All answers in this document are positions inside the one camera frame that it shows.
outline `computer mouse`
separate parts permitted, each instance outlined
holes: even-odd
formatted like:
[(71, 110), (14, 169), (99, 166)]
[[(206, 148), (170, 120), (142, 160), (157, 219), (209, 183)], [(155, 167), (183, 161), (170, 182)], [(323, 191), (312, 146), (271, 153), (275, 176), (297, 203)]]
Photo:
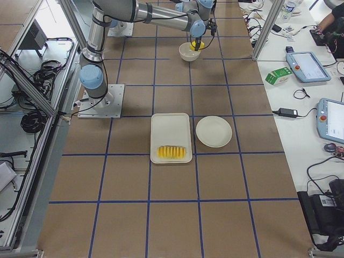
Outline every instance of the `computer mouse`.
[(331, 144), (325, 144), (324, 146), (324, 150), (326, 152), (335, 152), (336, 151), (336, 145), (334, 143), (331, 143)]

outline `white tray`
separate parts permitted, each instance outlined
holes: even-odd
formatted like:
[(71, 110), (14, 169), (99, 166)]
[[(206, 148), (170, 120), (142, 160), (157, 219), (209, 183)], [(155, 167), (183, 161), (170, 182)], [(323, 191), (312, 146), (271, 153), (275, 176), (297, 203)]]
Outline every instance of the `white tray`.
[[(187, 114), (154, 114), (150, 129), (150, 160), (153, 163), (187, 163), (192, 160), (190, 121)], [(185, 147), (187, 153), (183, 159), (162, 159), (157, 155), (160, 146)]]

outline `power adapter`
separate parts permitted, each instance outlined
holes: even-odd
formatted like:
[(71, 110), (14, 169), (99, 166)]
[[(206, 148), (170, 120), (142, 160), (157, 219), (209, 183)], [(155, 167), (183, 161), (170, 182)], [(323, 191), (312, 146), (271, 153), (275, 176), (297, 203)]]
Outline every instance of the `power adapter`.
[(278, 25), (274, 24), (273, 27), (272, 27), (272, 30), (275, 31), (275, 32), (280, 32), (281, 31), (281, 27), (279, 27)]
[(273, 111), (274, 114), (280, 116), (280, 117), (291, 117), (291, 118), (297, 118), (299, 115), (297, 113), (297, 110), (295, 109), (283, 109), (280, 108), (277, 111)]

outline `label sticker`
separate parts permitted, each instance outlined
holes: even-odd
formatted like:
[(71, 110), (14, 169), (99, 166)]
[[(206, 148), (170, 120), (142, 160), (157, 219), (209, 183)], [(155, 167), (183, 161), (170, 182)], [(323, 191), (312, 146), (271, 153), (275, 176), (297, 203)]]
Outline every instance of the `label sticker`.
[(320, 201), (323, 207), (336, 207), (337, 206), (333, 198), (327, 197), (325, 195), (320, 195), (319, 197), (320, 197)]

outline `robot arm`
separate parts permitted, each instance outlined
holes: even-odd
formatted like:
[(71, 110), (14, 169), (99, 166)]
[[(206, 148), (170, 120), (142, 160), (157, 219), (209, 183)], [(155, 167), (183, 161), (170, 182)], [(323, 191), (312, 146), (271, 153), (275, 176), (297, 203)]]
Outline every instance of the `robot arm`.
[(83, 56), (90, 62), (101, 62), (112, 19), (122, 22), (144, 22), (190, 32), (200, 38), (206, 31), (213, 0), (176, 4), (176, 10), (137, 0), (93, 0), (95, 5), (87, 48)]
[(196, 0), (176, 4), (175, 10), (137, 0), (93, 0), (95, 6), (87, 47), (80, 58), (80, 81), (91, 106), (103, 109), (114, 101), (103, 73), (103, 50), (113, 19), (121, 22), (144, 22), (190, 32), (196, 38), (196, 50), (206, 29), (212, 35), (216, 24), (209, 20), (214, 0)]

